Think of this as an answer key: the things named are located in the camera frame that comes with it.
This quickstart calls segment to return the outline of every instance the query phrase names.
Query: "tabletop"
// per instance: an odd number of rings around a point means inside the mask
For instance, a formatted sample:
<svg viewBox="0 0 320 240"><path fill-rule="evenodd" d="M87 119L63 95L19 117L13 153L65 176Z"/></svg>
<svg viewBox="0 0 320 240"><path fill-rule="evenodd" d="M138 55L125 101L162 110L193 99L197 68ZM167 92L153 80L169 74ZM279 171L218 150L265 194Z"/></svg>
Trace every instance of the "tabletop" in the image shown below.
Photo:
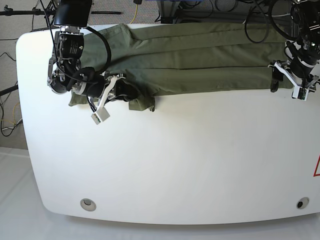
<svg viewBox="0 0 320 240"><path fill-rule="evenodd" d="M307 101L292 99L290 89L161 96L155 112L115 101L96 125L87 105L70 107L71 94L47 86L52 47L47 30L22 35L16 46L25 136L48 210L174 225L320 212L320 92ZM302 198L309 203L298 209ZM84 210L83 199L96 209Z"/></svg>

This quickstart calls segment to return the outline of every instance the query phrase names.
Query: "black cable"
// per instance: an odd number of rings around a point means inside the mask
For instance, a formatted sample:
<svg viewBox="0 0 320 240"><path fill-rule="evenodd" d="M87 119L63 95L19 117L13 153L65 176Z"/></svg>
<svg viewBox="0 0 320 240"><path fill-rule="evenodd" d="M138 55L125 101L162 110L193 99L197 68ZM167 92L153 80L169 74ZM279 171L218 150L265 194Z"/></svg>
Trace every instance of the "black cable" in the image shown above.
<svg viewBox="0 0 320 240"><path fill-rule="evenodd" d="M159 12L159 15L158 15L158 17L156 18L156 20L154 20L155 23L161 21L161 19L160 19L160 11L158 11L158 12Z"/></svg>
<svg viewBox="0 0 320 240"><path fill-rule="evenodd" d="M2 53L2 54L0 55L0 58L1 58L4 54L7 55L12 61L16 62L16 60L13 59L7 52Z"/></svg>
<svg viewBox="0 0 320 240"><path fill-rule="evenodd" d="M194 4L189 4L186 1L182 1L182 4L187 8L187 9L193 9L194 7L198 6L201 1L196 1Z"/></svg>
<svg viewBox="0 0 320 240"><path fill-rule="evenodd" d="M253 1L244 1L244 0L237 0L240 3L244 3L244 4L253 4Z"/></svg>
<svg viewBox="0 0 320 240"><path fill-rule="evenodd" d="M97 74L102 74L103 72L105 72L108 69L108 67L110 66L110 63L111 63L110 45L109 45L108 41L104 38L104 36L100 32L96 31L95 29L93 29L90 26L87 26L86 29L89 30L90 32L92 32L93 34L97 35L104 43L104 46L105 46L105 49L106 49L106 54L107 54L106 62L104 64L104 66L99 71L96 71Z"/></svg>
<svg viewBox="0 0 320 240"><path fill-rule="evenodd" d="M218 7L218 1L219 1L219 0L215 0L215 1L214 1L214 6L215 6L215 8L216 8L219 12L221 12L221 10L220 10L219 7ZM233 5L233 7L232 7L230 10L224 11L224 12L232 12L233 10L236 9L237 6L238 6L238 0L234 0L234 5Z"/></svg>
<svg viewBox="0 0 320 240"><path fill-rule="evenodd" d="M186 17L189 17L189 18L193 18L193 19L206 19L206 18L209 18L215 11L215 8L214 8L214 4L212 3L212 0L209 0L210 3L211 3L211 13L208 15L208 16L190 16L190 15L187 15L183 12L183 15L185 15Z"/></svg>
<svg viewBox="0 0 320 240"><path fill-rule="evenodd" d="M269 22L268 22L268 19L267 19L267 16L265 15L264 11L262 10L262 8L260 7L260 4L264 3L266 0L263 0L261 1L260 3L257 3L257 0L253 0L253 3L254 3L254 7L249 11L246 19L245 19L245 22L244 22L244 33L245 33L245 36L248 38L248 40L250 42L252 42L253 44L261 44L263 43L269 36ZM254 41L252 40L250 37L249 37L249 34L248 34L248 29L247 29L247 25L248 25L248 21L251 17L251 15L254 13L254 10L258 8L258 10L260 11L260 13L263 15L263 18L265 20L265 24L266 24L266 31L265 31L265 35L264 35L264 38L261 40L261 41Z"/></svg>
<svg viewBox="0 0 320 240"><path fill-rule="evenodd" d="M5 133L3 132L3 128L4 128L4 127L3 127L3 123L4 123L4 119L5 119L5 111L4 111L4 108L3 108L3 106L2 106L1 103L0 103L0 107L1 107L1 110L2 110L0 131L1 131L1 134L2 134L4 137L9 137L9 136L13 133L13 131L16 129L16 127L19 126L20 124L22 124L23 121L19 122L18 124L15 124L15 125L13 126L13 129L11 129L11 132L10 132L9 134L5 134Z"/></svg>
<svg viewBox="0 0 320 240"><path fill-rule="evenodd" d="M92 112L95 112L97 109L96 109L96 106L95 105L93 105L91 102L90 102L90 99L89 99L89 96L88 96L88 94L86 95L86 100L88 101L88 103L89 103L89 106L90 106L90 108L91 108L91 110L92 110Z"/></svg>
<svg viewBox="0 0 320 240"><path fill-rule="evenodd" d="M2 101L1 97L0 97L0 101L1 101L0 104L5 105L6 101L8 100L8 98L10 97L11 94L12 94L12 92L10 92L8 96L6 96L4 101Z"/></svg>
<svg viewBox="0 0 320 240"><path fill-rule="evenodd" d="M282 31L277 24L274 21L274 18L272 17L272 10L276 4L276 2L278 2L278 0L271 0L271 2L269 3L269 10L268 10L268 18L270 21L270 24L272 25L272 27L284 38L294 41L296 38L293 36L289 36L288 34L286 34L284 31Z"/></svg>
<svg viewBox="0 0 320 240"><path fill-rule="evenodd" d="M39 0L36 2L33 9L36 9L38 5L39 5ZM31 32L34 30L34 20L35 20L35 15L32 15Z"/></svg>
<svg viewBox="0 0 320 240"><path fill-rule="evenodd" d="M286 49L289 48L291 45L295 44L295 43L299 40L299 38L301 37L301 35L302 35L302 34L300 33L299 36L298 36L294 41L290 42L289 44L288 44L288 41L287 41L286 44L285 44L285 47L284 47L284 49L283 49L283 52L284 52L284 54L286 55L286 57L289 59L290 62L291 62L293 59L292 59L290 56L288 56L288 54L286 53Z"/></svg>
<svg viewBox="0 0 320 240"><path fill-rule="evenodd" d="M15 41L18 40L19 38L12 38L12 39L0 39L0 41Z"/></svg>

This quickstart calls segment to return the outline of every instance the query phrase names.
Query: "cable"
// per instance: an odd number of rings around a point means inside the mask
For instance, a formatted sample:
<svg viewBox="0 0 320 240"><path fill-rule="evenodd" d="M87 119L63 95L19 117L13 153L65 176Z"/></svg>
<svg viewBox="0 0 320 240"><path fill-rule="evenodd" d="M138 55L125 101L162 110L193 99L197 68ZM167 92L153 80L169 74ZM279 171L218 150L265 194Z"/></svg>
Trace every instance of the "cable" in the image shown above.
<svg viewBox="0 0 320 240"><path fill-rule="evenodd" d="M194 7L198 6L201 3L201 1L195 1L195 3L189 4L186 1L182 1L182 4L187 8L187 9L193 9Z"/></svg>
<svg viewBox="0 0 320 240"><path fill-rule="evenodd" d="M22 124L22 118L16 123L16 126L19 125L19 124ZM4 130L9 130L9 129L14 129L15 127L14 126L6 126L5 128L2 128L2 131Z"/></svg>
<svg viewBox="0 0 320 240"><path fill-rule="evenodd" d="M111 48L110 48L108 41L104 38L104 36L100 32L96 31L95 29L93 29L90 26L87 26L86 29L89 30L90 32L92 32L93 34L97 35L103 41L105 49L106 49L106 54L107 54L106 62L104 64L104 66L99 71L96 71L96 73L100 75L103 72L105 72L108 69L108 67L110 66L111 56L112 56L111 55Z"/></svg>
<svg viewBox="0 0 320 240"><path fill-rule="evenodd" d="M261 1L260 3L257 3L257 0L253 0L253 3L255 5L255 7L253 7L249 13L248 13L248 16L246 17L245 19L245 22L244 22L244 33L245 33L245 36L248 38L248 40L250 42L252 42L253 44L261 44L263 43L269 36L269 22L268 22L268 19L267 19L267 16L265 15L265 12L262 10L262 8L260 7L260 4L264 3L266 0L263 0ZM263 18L265 20L265 24L266 24L266 31L265 31L265 35L264 35L264 38L261 40L261 41L254 41L252 40L250 37L249 37L249 34L248 34L248 29L247 29L247 25L248 25L248 21L251 17L251 15L254 13L254 10L258 8L258 10L260 11L260 13L263 15Z"/></svg>
<svg viewBox="0 0 320 240"><path fill-rule="evenodd" d="M285 16L291 16L291 13L286 13L282 15L272 15L273 18L278 18L278 17L285 17Z"/></svg>
<svg viewBox="0 0 320 240"><path fill-rule="evenodd" d="M293 58L291 58L290 56L288 56L288 54L286 53L286 49L289 48L291 45L295 44L295 43L301 38L301 36L302 36L302 33L300 32L299 35L298 35L298 37L297 37L294 41L290 42L289 44L288 44L288 41L287 41L286 44L285 44L285 47L284 47L284 49L283 49L283 52L284 52L284 54L286 55L286 57L289 59L290 62L293 60Z"/></svg>
<svg viewBox="0 0 320 240"><path fill-rule="evenodd" d="M214 6L215 6L215 8L216 8L219 12L221 12L221 10L220 10L219 7L218 7L218 0L215 0L215 1L214 1ZM224 11L224 12L232 12L233 10L236 9L237 6L238 6L238 0L234 0L234 5L233 5L233 7L232 7L230 10Z"/></svg>
<svg viewBox="0 0 320 240"><path fill-rule="evenodd" d="M7 122L7 120L4 119L5 111L4 111L4 108L3 108L2 104L0 104L0 107L1 107L1 110L2 110L2 116L1 116L1 121L0 121L0 131L1 131L1 134L2 134L4 137L9 137L9 136L14 132L14 130L16 129L16 127L19 126L20 124L22 124L23 121L21 120L21 121L18 122L17 124L14 124L13 122L10 122L10 121L9 121L11 124L13 124L13 128L11 129L11 132L10 132L9 134L5 134L5 133L3 132L3 130L5 129L5 128L3 128L3 122L4 122L4 121Z"/></svg>
<svg viewBox="0 0 320 240"><path fill-rule="evenodd" d="M39 5L39 0L36 2L36 5L34 6L34 9L37 8L37 6ZM34 19L35 19L35 15L32 15L32 23L31 23L31 31L34 30Z"/></svg>
<svg viewBox="0 0 320 240"><path fill-rule="evenodd" d="M14 124L17 124L16 118L15 118L15 109L16 109L16 107L18 106L18 104L20 104L20 102L18 102L16 105L14 105L13 111L12 111L12 117L13 117L13 122L14 122Z"/></svg>
<svg viewBox="0 0 320 240"><path fill-rule="evenodd" d="M160 19L160 11L158 11L158 12L159 12L159 15L158 15L158 17L156 18L156 20L154 20L155 23L161 21L161 19Z"/></svg>
<svg viewBox="0 0 320 240"><path fill-rule="evenodd" d="M7 52L2 53L2 54L0 55L0 58L1 58L4 54L7 55L12 61L16 62L16 60L13 59L13 57L10 56Z"/></svg>
<svg viewBox="0 0 320 240"><path fill-rule="evenodd" d="M185 15L186 17L189 17L189 18L193 18L193 19L206 19L206 18L209 18L215 11L214 4L212 3L212 0L209 0L209 1L211 3L212 9L211 9L211 13L208 16L198 16L198 17L197 16L190 16L190 15L185 14L184 12L183 12L183 15Z"/></svg>
<svg viewBox="0 0 320 240"><path fill-rule="evenodd" d="M294 41L294 40L296 40L296 38L293 37L293 36L289 36L289 35L286 34L284 31L282 31L282 30L277 26L277 24L275 23L275 21L274 21L274 19L273 19L272 10L273 10L276 2L278 2L278 0L271 0L271 2L269 3L268 18L269 18L270 24L272 25L272 27L273 27L281 36L283 36L284 38L286 38L286 39L288 39L288 40Z"/></svg>
<svg viewBox="0 0 320 240"><path fill-rule="evenodd" d="M129 24L132 24L135 21L136 16L137 16L137 12L138 12L138 4L135 5L135 14L134 14L132 21Z"/></svg>
<svg viewBox="0 0 320 240"><path fill-rule="evenodd" d="M12 125L16 125L14 122L9 121L9 120L7 120L7 119L1 119L0 121L1 121L1 122L7 122L7 123L10 123L10 124L12 124Z"/></svg>
<svg viewBox="0 0 320 240"><path fill-rule="evenodd" d="M1 97L0 97L0 103L1 103L2 105L4 105L4 104L6 103L6 101L7 101L8 98L10 97L11 93L12 93L12 92L10 92L8 96L6 96L6 98L5 98L4 101L2 101L2 100L1 100Z"/></svg>
<svg viewBox="0 0 320 240"><path fill-rule="evenodd" d="M244 4L253 4L253 1L244 1L244 0L237 0L240 3L244 3Z"/></svg>

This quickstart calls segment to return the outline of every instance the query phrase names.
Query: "floor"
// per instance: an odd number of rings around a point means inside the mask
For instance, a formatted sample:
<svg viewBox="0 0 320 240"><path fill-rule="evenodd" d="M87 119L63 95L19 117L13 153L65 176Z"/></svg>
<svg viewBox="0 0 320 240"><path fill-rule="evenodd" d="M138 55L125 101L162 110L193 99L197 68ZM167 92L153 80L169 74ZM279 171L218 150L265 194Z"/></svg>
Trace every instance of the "floor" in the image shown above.
<svg viewBox="0 0 320 240"><path fill-rule="evenodd" d="M38 0L0 0L0 8L8 5L14 10L31 10ZM42 0L47 6L49 0ZM196 8L199 10L211 11L214 3L221 11L232 9L235 0L204 0ZM239 3L235 12L248 12L250 4ZM89 21L90 25L130 23L135 13L133 0L94 0L93 11L120 11L121 15L92 15ZM158 17L158 6L154 0L144 0L138 7L138 14L135 23L153 24ZM45 28L46 22L43 16L34 17L34 29ZM24 33L32 30L32 16L1 16L0 39L16 39ZM16 58L16 40L0 41L0 54L7 52L14 59ZM16 63L6 55L0 58L0 90L13 86L17 81ZM4 104L4 119L13 121L13 108L19 103L19 93L14 91ZM15 119L21 118L20 106L15 109ZM11 136L3 137L0 135L0 147L27 149L26 137L23 124L14 130Z"/></svg>
<svg viewBox="0 0 320 240"><path fill-rule="evenodd" d="M320 214L216 225L102 221L48 211L27 150L0 147L0 239L3 240L319 240Z"/></svg>

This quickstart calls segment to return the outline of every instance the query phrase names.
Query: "green fabric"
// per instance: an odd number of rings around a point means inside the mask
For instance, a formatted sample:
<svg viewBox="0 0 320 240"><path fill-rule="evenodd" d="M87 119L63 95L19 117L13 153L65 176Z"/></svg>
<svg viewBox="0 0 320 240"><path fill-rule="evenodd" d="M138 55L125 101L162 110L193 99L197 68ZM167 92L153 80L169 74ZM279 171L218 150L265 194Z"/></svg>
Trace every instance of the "green fabric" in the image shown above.
<svg viewBox="0 0 320 240"><path fill-rule="evenodd" d="M248 34L262 39L264 24L249 24ZM285 60L285 39L274 29L264 43L251 43L244 24L182 23L129 29L119 24L100 31L111 52L111 74L126 73L138 86L139 98L129 109L155 109L154 96L228 90L269 89L273 60ZM82 67L100 69L106 62L103 42L94 34L84 36ZM280 88L292 88L288 79ZM72 94L70 106L86 104Z"/></svg>

